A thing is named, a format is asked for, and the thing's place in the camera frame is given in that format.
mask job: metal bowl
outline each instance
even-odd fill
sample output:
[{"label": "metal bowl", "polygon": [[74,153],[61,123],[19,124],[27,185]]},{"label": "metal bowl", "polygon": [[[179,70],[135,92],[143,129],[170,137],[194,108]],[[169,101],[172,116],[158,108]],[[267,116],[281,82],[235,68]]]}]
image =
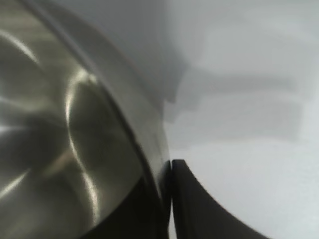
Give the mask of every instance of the metal bowl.
[{"label": "metal bowl", "polygon": [[78,237],[141,178],[164,207],[161,120],[137,81],[65,9],[0,0],[1,239]]}]

